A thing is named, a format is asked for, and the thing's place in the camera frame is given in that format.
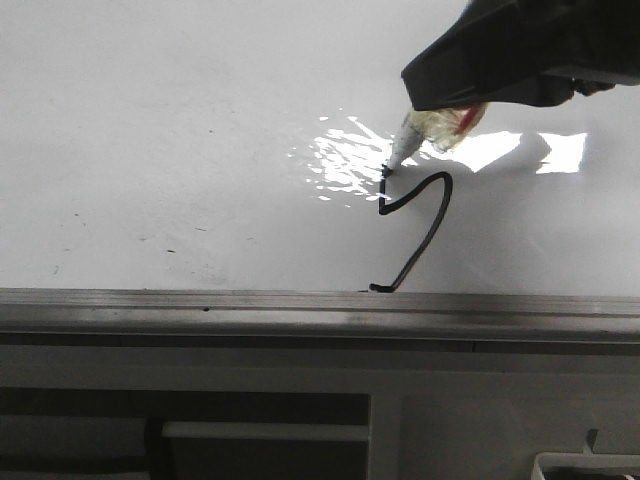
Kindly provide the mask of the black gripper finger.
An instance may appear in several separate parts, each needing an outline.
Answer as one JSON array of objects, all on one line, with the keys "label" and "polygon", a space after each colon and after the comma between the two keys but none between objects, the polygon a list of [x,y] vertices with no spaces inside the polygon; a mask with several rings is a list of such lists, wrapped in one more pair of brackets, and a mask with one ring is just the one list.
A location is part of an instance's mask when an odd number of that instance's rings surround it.
[{"label": "black gripper finger", "polygon": [[639,83],[636,1],[471,1],[402,71],[417,111],[554,107]]}]

